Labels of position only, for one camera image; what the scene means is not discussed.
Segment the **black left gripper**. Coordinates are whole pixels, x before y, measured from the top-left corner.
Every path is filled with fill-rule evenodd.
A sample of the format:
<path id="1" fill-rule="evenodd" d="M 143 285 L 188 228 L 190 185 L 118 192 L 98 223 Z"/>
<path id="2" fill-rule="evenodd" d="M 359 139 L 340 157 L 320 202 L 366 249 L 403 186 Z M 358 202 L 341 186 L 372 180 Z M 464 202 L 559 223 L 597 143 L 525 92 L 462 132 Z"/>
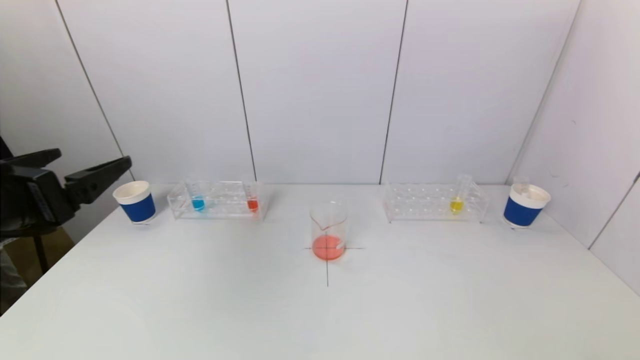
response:
<path id="1" fill-rule="evenodd" d="M 132 167 L 130 156 L 103 162 L 64 176 L 43 169 L 62 157 L 59 148 L 2 159 L 1 232 L 47 233 L 91 205 Z"/>

